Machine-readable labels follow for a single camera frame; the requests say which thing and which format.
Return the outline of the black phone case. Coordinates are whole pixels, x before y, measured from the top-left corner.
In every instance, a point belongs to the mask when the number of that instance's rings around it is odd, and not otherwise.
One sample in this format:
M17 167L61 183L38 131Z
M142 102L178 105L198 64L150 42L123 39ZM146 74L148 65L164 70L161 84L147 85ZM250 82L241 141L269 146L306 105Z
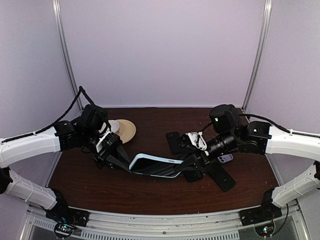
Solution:
M206 167L206 172L216 182L222 191L227 192L236 185L236 181L218 163L212 162Z

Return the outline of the lavender phone case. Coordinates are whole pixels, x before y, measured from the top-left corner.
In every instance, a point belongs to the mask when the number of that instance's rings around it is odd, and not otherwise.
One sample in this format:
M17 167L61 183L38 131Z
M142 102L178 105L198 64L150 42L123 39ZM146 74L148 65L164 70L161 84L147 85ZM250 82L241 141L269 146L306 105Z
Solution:
M231 162L234 159L232 154L224 154L221 155L217 158L217 160L221 163L221 164L226 164L228 162Z

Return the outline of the black cased phone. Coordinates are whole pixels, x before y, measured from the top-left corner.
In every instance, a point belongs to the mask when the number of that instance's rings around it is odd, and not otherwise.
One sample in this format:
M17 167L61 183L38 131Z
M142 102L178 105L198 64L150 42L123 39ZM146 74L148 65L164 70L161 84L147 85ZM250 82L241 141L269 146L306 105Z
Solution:
M185 148L182 148L178 144L177 139L180 137L180 133L178 131L167 132L165 136L172 154L182 154L187 152Z

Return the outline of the light blue cased phone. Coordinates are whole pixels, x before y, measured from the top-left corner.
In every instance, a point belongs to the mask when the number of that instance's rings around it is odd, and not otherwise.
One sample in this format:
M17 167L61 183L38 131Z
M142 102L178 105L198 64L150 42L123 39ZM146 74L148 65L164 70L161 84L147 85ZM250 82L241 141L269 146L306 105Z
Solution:
M171 159L138 153L130 163L128 169L131 173L152 176L158 178L176 178L181 171L175 171L175 168L182 164L182 160Z

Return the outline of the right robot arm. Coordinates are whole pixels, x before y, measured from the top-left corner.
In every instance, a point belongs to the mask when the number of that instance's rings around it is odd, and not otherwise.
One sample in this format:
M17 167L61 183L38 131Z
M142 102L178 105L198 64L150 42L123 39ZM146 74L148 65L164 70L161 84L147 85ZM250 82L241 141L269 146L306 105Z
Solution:
M242 114L232 104L221 104L209 111L210 125L217 136L203 139L203 131L177 137L177 144L192 153L203 151L217 158L233 150L258 155L282 154L313 160L313 164L289 182L266 191L256 208L259 220L268 220L290 201L320 186L319 134L287 129L274 121L257 116L256 121L241 124Z

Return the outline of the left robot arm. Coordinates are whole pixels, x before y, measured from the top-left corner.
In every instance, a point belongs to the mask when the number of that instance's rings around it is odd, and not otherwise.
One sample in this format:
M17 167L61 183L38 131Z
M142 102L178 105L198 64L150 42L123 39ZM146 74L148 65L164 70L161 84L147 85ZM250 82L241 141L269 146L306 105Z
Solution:
M131 163L119 135L112 132L108 114L103 108L87 104L72 121L56 121L51 126L0 142L0 192L14 195L41 206L61 222L72 218L72 211L62 193L29 181L10 165L47 153L86 148L94 156L99 169L118 167L126 171Z

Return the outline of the black phone under blue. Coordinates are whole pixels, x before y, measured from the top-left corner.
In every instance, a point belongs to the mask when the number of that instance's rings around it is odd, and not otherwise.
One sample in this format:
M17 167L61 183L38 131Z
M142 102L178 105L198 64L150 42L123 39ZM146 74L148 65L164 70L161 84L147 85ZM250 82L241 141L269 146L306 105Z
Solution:
M183 176L188 183L193 183L193 182L202 180L204 177L203 173L198 170L184 171Z

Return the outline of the beige saucer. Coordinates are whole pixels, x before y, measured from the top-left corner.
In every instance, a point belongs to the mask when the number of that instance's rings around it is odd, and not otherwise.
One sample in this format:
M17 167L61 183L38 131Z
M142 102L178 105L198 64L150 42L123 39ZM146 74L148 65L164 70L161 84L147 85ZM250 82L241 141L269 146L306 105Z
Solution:
M122 143L126 144L134 138L137 131L136 126L132 121L127 119L117 119L116 121L119 123L116 133L119 135Z

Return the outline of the white teacup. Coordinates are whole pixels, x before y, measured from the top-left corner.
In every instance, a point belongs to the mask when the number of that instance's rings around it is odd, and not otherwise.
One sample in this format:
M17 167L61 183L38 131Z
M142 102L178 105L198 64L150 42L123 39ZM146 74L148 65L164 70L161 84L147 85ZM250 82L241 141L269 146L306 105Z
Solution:
M109 131L119 135L120 123L117 120L109 120Z

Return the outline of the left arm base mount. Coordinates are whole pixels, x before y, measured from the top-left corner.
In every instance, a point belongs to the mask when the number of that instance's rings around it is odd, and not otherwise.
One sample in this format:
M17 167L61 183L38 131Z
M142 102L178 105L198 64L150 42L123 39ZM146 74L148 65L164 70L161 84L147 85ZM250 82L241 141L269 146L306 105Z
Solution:
M69 207L63 194L57 190L52 189L57 203L52 209L42 208L46 217L56 222L53 232L59 239L66 239L70 237L74 230L78 227L86 227L89 220L90 213L86 210L75 209Z

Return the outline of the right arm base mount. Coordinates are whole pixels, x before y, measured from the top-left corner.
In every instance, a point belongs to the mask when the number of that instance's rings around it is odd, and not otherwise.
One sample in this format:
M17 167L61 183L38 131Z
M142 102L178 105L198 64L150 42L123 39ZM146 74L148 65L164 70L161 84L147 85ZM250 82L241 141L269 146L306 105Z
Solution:
M284 221L282 225L277 228L275 219L280 218L283 214L282 209L272 203L272 194L274 190L274 188L271 188L263 194L260 206L241 210L239 212L242 226L256 225L254 227L255 233L264 239L272 238L277 235L284 227L289 215L289 205L286 204Z

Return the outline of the aluminium front rail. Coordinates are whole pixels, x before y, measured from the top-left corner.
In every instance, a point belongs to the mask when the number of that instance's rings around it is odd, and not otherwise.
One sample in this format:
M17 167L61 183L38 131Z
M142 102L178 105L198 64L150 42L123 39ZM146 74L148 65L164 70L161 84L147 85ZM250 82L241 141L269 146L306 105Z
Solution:
M308 240L310 235L300 206L284 208L282 216L263 223L243 225L238 210L183 215L134 215L89 212L87 225L79 226L71 240L263 240L258 231L274 224L271 240Z

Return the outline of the left aluminium post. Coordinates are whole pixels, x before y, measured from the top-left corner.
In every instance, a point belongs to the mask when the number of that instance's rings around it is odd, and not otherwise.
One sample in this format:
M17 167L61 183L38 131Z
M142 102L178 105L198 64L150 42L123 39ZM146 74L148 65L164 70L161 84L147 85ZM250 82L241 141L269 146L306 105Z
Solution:
M63 25L63 17L61 12L61 1L60 0L52 0L53 13L55 17L55 22L57 26L57 31L59 35L60 46L62 50L63 62L67 73L67 79L69 81L71 91L73 96L75 97L78 93L78 86L74 77L71 59L68 51L67 40Z

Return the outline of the aluminium post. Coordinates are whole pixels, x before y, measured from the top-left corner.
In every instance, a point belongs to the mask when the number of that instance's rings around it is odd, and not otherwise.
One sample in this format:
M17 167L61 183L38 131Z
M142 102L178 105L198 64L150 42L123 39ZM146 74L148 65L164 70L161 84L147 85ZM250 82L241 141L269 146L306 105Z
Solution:
M60 0L52 0L53 13L55 17L55 22L57 26L57 31L59 35L60 46L62 50L63 62L67 73L67 79L69 81L71 91L73 96L75 97L78 93L78 86L74 77L71 59L68 51L67 40L63 25L63 17L61 12L61 1Z
M273 9L273 1L265 0L256 54L255 54L253 67L252 67L252 71L249 79L249 84L248 84L245 98L241 107L241 109L245 113L248 112L249 103L254 92L255 84L257 82L257 78L258 78L258 74L259 74L259 70L260 70L260 66L263 58L263 52L267 43L268 33L270 29L272 9Z

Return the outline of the right aluminium post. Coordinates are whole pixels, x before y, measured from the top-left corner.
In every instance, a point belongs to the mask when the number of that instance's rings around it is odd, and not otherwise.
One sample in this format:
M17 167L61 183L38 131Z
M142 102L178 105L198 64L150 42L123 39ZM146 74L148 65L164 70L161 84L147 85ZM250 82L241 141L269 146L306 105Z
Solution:
M273 1L265 0L256 54L255 54L253 67L252 67L252 71L249 79L249 84L248 84L245 98L241 107L241 109L245 113L248 112L249 103L254 92L255 84L257 82L257 78L258 78L258 74L259 74L259 70L260 70L260 66L263 58L263 52L267 43L268 33L270 29L272 9L273 9Z

